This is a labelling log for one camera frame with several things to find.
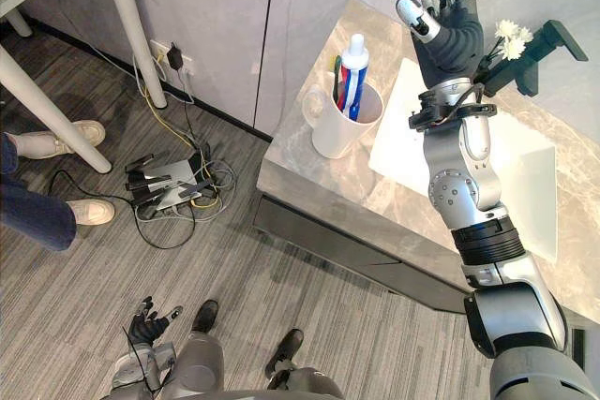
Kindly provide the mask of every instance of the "white desk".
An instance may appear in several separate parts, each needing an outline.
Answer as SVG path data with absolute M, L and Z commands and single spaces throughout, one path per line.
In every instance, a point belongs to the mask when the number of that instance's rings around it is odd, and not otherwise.
M 0 0 L 0 17 L 9 13 L 23 1 Z M 160 87 L 135 0 L 114 0 L 114 3 L 152 101 L 157 108 L 164 108 L 167 101 Z M 100 173 L 111 170 L 111 163 L 77 131 L 77 128 L 38 88 L 2 46 L 0 46 L 0 83 L 95 170 Z

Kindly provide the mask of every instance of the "black robotic glove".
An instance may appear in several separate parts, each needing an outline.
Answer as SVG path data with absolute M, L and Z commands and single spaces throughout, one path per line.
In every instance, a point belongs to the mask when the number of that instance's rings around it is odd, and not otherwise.
M 428 89 L 443 81 L 469 78 L 481 61 L 483 29 L 475 0 L 397 0 L 400 19 L 412 42 Z
M 133 316 L 129 325 L 129 340 L 132 345 L 147 344 L 152 347 L 156 339 L 162 336 L 169 324 L 179 316 L 183 310 L 181 306 L 177 306 L 164 318 L 157 319 L 158 312 L 150 313 L 154 304 L 152 297 L 146 297 L 142 300 L 142 304 L 138 312 Z

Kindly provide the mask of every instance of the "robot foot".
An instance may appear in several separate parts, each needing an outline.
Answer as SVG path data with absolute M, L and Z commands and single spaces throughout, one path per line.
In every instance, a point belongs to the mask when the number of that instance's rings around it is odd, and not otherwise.
M 286 361 L 291 363 L 293 355 L 295 355 L 300 349 L 303 340 L 304 333 L 302 333 L 302 330 L 292 328 L 288 331 L 288 333 L 277 346 L 277 350 L 271 357 L 271 360 L 269 360 L 269 363 L 267 363 L 266 367 L 264 368 L 264 374 L 267 378 L 271 378 L 275 374 L 275 364 L 277 362 Z
M 217 319 L 218 303 L 215 300 L 207 300 L 202 304 L 196 318 L 191 326 L 192 332 L 208 333 L 215 325 Z

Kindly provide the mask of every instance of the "white flower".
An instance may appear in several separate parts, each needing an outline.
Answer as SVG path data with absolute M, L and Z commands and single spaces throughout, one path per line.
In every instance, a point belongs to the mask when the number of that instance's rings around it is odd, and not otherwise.
M 530 42 L 533 40 L 532 32 L 529 31 L 529 28 L 523 27 L 518 31 L 517 37 L 522 39 L 523 42 Z
M 505 39 L 510 39 L 514 37 L 518 33 L 518 25 L 516 25 L 512 21 L 508 21 L 506 19 L 502 19 L 500 23 L 496 22 L 496 33 L 495 37 L 503 37 Z
M 516 60 L 518 59 L 523 51 L 525 50 L 525 42 L 520 37 L 513 39 L 507 39 L 500 50 L 502 59 Z

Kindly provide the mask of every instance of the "sink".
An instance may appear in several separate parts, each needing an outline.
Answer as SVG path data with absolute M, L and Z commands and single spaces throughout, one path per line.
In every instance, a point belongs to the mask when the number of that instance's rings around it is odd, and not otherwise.
M 368 162 L 372 170 L 427 196 L 423 133 L 409 129 L 427 88 L 419 66 L 404 58 Z M 502 203 L 525 248 L 550 262 L 557 256 L 555 146 L 543 134 L 499 111 L 489 119 L 490 162 L 502 183 Z

